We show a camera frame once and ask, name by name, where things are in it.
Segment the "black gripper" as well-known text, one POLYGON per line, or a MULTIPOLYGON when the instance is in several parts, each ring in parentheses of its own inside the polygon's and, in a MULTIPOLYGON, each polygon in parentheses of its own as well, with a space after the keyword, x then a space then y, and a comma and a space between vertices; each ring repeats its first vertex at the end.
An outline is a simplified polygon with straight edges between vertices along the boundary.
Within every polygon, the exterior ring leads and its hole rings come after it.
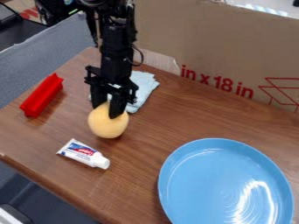
POLYGON ((117 118, 125 111, 127 104, 136 103, 139 86, 131 81, 135 50, 133 47, 113 49, 100 47, 100 67, 85 66, 88 72, 84 82, 89 84, 92 108, 95 109, 111 95, 108 116, 117 118))

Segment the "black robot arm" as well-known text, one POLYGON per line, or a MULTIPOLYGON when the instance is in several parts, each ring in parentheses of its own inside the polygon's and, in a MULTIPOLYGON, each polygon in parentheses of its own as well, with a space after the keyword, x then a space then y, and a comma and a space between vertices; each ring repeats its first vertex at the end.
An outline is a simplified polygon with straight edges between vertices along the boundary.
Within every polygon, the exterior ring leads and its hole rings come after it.
POLYGON ((99 14, 100 67, 85 66, 92 107, 109 102, 108 117, 117 118, 136 103, 139 86, 131 81, 136 25, 132 0, 79 0, 99 14))

